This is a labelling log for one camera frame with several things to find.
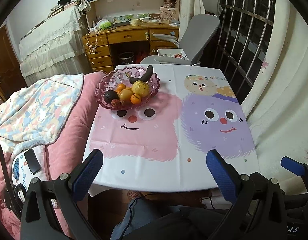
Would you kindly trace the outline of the red lychee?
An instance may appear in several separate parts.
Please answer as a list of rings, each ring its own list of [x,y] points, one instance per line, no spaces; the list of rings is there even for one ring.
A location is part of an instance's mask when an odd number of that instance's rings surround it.
[[[113,100],[111,101],[111,105],[112,105],[113,107],[115,107],[115,108],[119,108],[119,107],[122,106],[122,103],[121,103],[121,101],[120,101],[119,99],[113,99]]]

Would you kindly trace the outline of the dark avocado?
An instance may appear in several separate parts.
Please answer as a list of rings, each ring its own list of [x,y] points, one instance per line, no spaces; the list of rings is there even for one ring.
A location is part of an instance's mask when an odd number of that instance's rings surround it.
[[[104,93],[103,99],[106,103],[111,104],[113,100],[119,100],[119,94],[115,90],[108,90]]]

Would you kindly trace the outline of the red apple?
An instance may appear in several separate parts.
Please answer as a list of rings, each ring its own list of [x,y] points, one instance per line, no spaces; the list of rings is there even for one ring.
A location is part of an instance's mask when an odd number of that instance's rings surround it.
[[[130,97],[133,95],[132,90],[125,88],[119,94],[119,99],[123,106],[130,105]]]

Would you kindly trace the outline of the large orange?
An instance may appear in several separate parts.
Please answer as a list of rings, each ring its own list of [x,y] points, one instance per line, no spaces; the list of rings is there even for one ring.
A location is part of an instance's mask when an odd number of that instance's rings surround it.
[[[123,84],[123,83],[118,84],[117,87],[116,87],[116,89],[121,89],[121,90],[123,90],[125,88],[126,88],[126,85]]]

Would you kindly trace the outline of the yellow pear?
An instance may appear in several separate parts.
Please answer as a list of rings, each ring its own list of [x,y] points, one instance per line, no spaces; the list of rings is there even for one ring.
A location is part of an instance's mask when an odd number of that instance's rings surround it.
[[[135,81],[135,83],[132,86],[132,92],[134,94],[140,95],[142,98],[145,98],[149,95],[149,84],[144,81]]]

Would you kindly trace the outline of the overripe black banana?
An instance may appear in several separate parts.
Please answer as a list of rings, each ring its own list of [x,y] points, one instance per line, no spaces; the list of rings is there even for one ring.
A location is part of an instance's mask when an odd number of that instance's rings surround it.
[[[134,84],[137,81],[148,82],[153,75],[153,66],[149,65],[145,71],[139,69],[134,73],[126,72],[126,75],[131,84]]]

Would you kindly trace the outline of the pink quilt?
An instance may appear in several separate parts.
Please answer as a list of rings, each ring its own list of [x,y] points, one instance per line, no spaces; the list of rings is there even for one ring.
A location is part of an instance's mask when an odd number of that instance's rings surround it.
[[[104,72],[94,72],[84,76],[81,96],[58,139],[53,144],[43,147],[42,171],[48,180],[56,179],[64,172],[70,173],[81,163],[98,109],[94,89],[104,76]],[[14,239],[20,239],[20,219],[5,204],[4,188],[5,181],[0,163],[0,221]]]

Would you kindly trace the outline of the black smartphone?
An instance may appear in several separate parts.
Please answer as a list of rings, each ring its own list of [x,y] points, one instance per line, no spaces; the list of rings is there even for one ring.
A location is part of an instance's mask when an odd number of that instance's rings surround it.
[[[31,174],[37,174],[41,170],[40,163],[33,149],[29,149],[24,153],[25,160]]]

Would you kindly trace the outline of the white floral curtain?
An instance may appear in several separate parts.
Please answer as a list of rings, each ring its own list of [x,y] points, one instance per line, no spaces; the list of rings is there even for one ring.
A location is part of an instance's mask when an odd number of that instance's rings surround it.
[[[308,26],[289,0],[275,0],[266,56],[242,109],[261,174],[286,194],[304,193],[302,179],[280,164],[285,156],[308,163]]]

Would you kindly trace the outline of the cartoon monster tablecloth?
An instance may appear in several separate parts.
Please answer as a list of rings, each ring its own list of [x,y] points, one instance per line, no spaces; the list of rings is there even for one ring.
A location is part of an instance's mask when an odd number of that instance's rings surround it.
[[[216,186],[206,155],[215,149],[239,173],[259,170],[245,115],[221,70],[156,64],[155,94],[127,110],[99,106],[85,155],[104,162],[89,194],[109,189],[182,192]]]

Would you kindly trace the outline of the pastel patterned blanket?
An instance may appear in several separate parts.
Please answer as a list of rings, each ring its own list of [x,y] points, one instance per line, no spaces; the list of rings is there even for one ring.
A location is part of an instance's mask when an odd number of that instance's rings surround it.
[[[55,142],[83,88],[84,75],[55,75],[22,88],[0,104],[0,145],[14,159]]]

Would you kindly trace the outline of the pink plastic fruit bowl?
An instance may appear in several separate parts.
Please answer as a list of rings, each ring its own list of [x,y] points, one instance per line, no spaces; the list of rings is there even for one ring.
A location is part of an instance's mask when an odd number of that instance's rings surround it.
[[[125,67],[102,78],[95,89],[96,100],[105,109],[130,110],[148,103],[157,94],[159,82],[151,65]]]

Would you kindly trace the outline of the black waste bin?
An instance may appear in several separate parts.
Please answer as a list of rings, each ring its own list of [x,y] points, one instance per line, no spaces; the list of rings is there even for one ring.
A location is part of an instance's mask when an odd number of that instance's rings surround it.
[[[134,63],[134,52],[128,51],[119,55],[119,61],[121,64],[133,64]]]

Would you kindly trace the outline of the lace covered piano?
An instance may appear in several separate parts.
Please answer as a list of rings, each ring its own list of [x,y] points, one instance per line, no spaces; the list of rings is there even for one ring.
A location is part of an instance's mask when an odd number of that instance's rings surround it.
[[[82,37],[88,29],[78,7],[47,19],[19,43],[20,70],[28,86],[58,74],[88,74]]]

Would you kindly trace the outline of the white tray with snacks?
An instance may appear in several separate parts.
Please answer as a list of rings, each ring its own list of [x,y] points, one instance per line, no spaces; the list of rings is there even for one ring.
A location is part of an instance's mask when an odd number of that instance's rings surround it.
[[[163,56],[163,57],[173,57],[176,59],[184,59],[188,60],[188,57],[186,53],[179,48],[174,48],[174,49],[159,49],[157,50],[158,56]]]

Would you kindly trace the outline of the wooden desk with drawers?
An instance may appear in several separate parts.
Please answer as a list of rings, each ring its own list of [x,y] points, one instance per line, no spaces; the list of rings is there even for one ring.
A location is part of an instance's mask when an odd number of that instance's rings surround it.
[[[167,23],[143,23],[88,33],[82,37],[85,56],[92,71],[109,73],[121,64],[121,53],[134,52],[134,63],[138,64],[147,56],[157,55],[159,49],[176,48],[173,43],[154,37],[155,34],[178,38],[179,28]]]

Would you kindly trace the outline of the grey office chair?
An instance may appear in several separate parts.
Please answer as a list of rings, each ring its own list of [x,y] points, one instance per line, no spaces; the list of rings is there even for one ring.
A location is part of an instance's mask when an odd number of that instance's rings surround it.
[[[222,12],[221,0],[202,0],[207,14],[195,15],[189,22],[188,27],[178,42],[174,36],[155,34],[154,37],[173,43],[182,49],[188,60],[173,57],[158,56],[158,54],[144,58],[142,64],[178,64],[195,66],[200,64],[200,58],[204,48],[214,36],[220,24],[219,16]]]

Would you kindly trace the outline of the metal window grille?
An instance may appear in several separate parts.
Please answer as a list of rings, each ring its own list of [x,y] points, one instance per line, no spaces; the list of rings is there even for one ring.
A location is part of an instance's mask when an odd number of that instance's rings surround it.
[[[275,0],[221,0],[213,67],[220,69],[239,103],[245,100],[265,67],[275,13]]]

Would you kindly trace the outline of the doll on desk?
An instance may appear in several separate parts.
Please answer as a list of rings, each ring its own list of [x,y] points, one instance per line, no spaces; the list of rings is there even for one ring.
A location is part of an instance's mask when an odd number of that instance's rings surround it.
[[[175,8],[176,0],[163,0],[164,8]]]

